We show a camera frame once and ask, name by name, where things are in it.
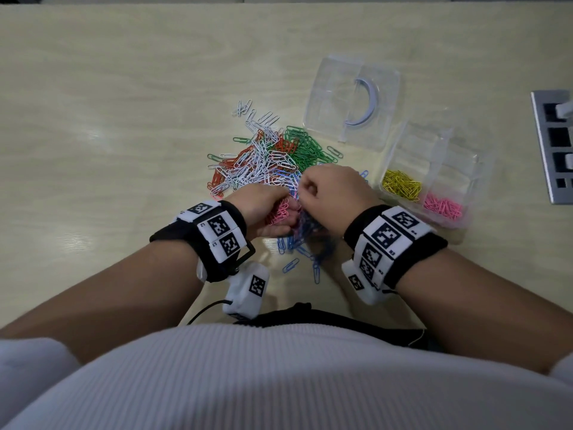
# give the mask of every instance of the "plastic container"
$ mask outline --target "plastic container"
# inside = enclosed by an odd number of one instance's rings
[[[331,140],[382,151],[400,84],[398,71],[360,59],[325,57],[315,81],[303,119],[304,127]],[[369,106],[375,100],[375,107]],[[364,123],[356,122],[370,114]]]
[[[382,166],[379,188],[417,216],[444,228],[467,228],[491,179],[495,149],[487,131],[449,109],[418,113],[404,122]],[[384,189],[387,170],[402,171],[421,182],[418,201]],[[459,216],[435,212],[436,202],[460,208]]]

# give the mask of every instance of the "person's left hand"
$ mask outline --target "person's left hand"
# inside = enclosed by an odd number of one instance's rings
[[[265,218],[276,202],[288,197],[288,217],[275,225],[266,225]],[[280,237],[290,232],[298,220],[298,202],[289,195],[289,190],[282,186],[265,184],[248,184],[234,191],[225,198],[243,215],[247,223],[247,239],[256,237]]]

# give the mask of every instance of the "white sleeve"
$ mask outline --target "white sleeve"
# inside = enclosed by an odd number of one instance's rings
[[[79,367],[56,340],[0,340],[0,428]]]
[[[573,386],[573,353],[568,354],[555,364],[549,376]]]

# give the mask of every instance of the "black cable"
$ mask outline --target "black cable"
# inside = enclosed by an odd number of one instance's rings
[[[190,325],[192,322],[194,322],[198,316],[200,316],[201,314],[203,314],[206,310],[208,310],[209,308],[218,305],[219,303],[226,303],[227,305],[232,304],[233,302],[231,302],[230,300],[218,300],[216,302],[213,302],[207,306],[205,306],[205,308],[203,308],[202,310],[200,310],[199,312],[197,312],[197,314],[195,315],[195,317],[193,317],[191,319],[191,321],[189,323],[187,323],[187,325]]]

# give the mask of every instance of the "wooden table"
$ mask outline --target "wooden table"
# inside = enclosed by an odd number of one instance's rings
[[[401,71],[395,123],[449,105],[489,127],[489,200],[456,250],[573,310],[573,209],[548,202],[529,99],[573,86],[571,18],[573,4],[553,3],[0,7],[0,325],[207,197],[207,153],[238,151],[247,133],[239,99],[300,125],[329,53]],[[382,158],[336,147],[360,171]],[[315,285],[307,259],[283,274],[294,256],[275,247],[258,243],[265,311],[348,314],[326,274]],[[225,293],[207,285],[192,311]]]

